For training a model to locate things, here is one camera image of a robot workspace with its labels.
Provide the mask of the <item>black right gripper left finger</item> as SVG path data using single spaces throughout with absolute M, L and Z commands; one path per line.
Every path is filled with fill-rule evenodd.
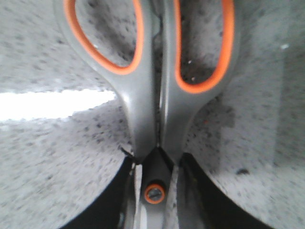
M 135 158 L 123 147 L 123 163 L 105 190 L 63 229 L 132 229 L 136 212 Z

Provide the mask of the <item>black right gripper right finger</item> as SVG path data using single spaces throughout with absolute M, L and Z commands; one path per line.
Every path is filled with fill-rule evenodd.
M 230 200 L 206 175 L 195 158 L 180 160 L 181 229 L 269 229 Z

